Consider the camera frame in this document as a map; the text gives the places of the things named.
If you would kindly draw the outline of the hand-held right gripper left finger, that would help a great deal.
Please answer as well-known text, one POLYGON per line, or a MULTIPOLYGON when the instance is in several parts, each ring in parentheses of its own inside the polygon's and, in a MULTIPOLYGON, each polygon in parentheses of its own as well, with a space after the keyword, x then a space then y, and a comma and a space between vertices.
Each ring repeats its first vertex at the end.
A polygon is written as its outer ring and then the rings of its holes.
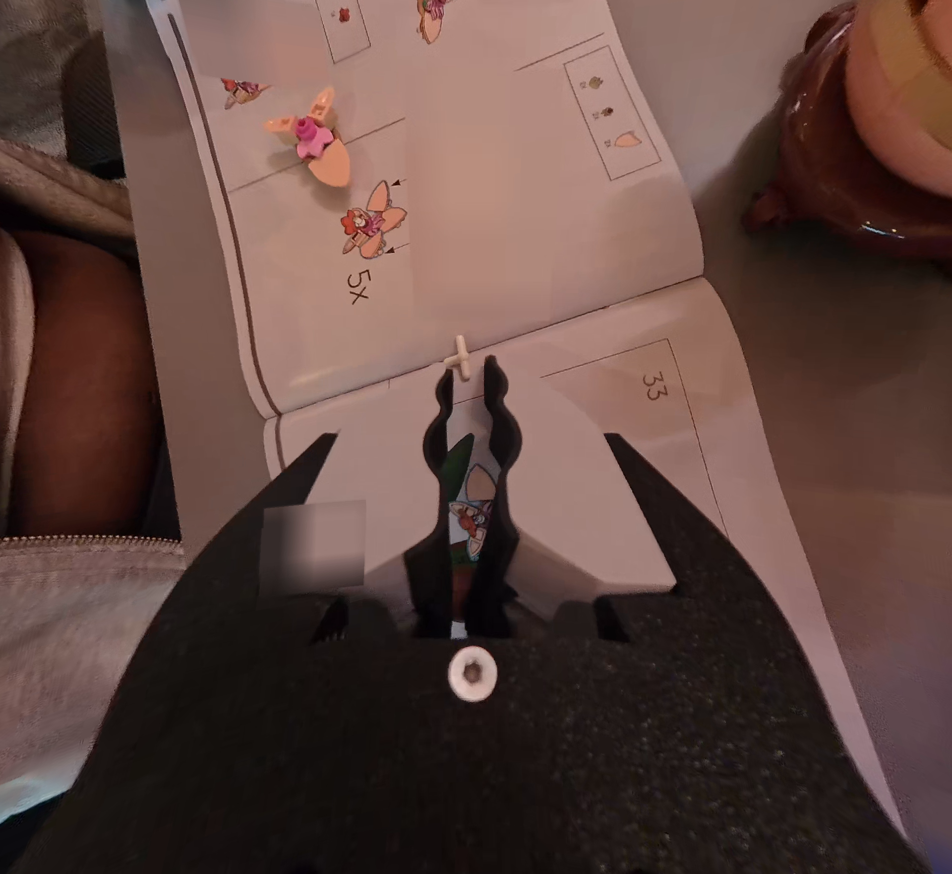
POLYGON ((453 373, 414 372, 353 404, 327 454, 327 587, 362 591, 418 635, 452 623, 446 425, 453 373))

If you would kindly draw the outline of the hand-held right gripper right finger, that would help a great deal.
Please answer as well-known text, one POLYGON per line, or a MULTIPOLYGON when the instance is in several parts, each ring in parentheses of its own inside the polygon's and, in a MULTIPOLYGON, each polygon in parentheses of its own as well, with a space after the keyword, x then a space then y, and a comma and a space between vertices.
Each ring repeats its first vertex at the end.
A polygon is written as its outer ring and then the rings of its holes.
POLYGON ((482 397, 499 473, 468 593, 470 635, 508 636, 510 599, 552 621, 567 603, 671 592, 675 575, 596 422, 493 355, 482 397))

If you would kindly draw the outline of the pink and peach toy flower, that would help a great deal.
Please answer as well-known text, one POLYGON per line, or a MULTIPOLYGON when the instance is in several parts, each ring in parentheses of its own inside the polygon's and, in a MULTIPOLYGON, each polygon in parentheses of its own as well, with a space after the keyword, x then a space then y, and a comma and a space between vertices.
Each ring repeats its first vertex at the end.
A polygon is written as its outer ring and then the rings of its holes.
POLYGON ((337 130, 335 90, 324 88, 303 115, 274 118, 265 130, 289 146, 321 184, 345 188, 351 183, 351 157, 337 130))

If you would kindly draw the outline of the white instruction booklet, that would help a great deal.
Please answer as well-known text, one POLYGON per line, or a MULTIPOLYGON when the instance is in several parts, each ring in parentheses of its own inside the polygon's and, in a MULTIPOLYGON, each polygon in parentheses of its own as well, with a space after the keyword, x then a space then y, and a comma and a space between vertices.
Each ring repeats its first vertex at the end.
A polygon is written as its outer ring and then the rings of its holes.
MULTIPOLYGON (((499 465, 484 359, 642 453, 792 625, 854 764, 903 834, 780 489, 683 176, 607 0, 145 0, 224 256, 247 391, 277 476, 348 409, 443 361, 449 557, 474 570, 499 465), (270 119, 327 86, 351 183, 321 184, 270 119)), ((327 582, 327 472, 295 581, 327 582)))

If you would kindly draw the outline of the person's pale hoodie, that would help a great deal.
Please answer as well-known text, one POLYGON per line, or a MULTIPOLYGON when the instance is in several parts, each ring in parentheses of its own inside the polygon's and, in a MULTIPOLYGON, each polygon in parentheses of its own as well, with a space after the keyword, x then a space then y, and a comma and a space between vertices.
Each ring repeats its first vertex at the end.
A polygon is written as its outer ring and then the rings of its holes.
POLYGON ((89 755, 113 693, 187 560, 177 527, 126 535, 15 536, 12 461, 33 347, 34 302, 17 230, 76 239, 138 274, 125 187, 18 142, 2 141, 1 817, 44 808, 89 755))

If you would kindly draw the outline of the toy brick orchid pot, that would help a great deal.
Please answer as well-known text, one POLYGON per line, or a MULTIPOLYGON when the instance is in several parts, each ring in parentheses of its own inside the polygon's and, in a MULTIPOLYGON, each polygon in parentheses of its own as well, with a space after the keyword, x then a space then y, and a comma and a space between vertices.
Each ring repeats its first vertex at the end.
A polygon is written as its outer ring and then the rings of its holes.
POLYGON ((827 10, 781 89, 777 170, 744 227, 819 223, 950 276, 951 0, 827 10))

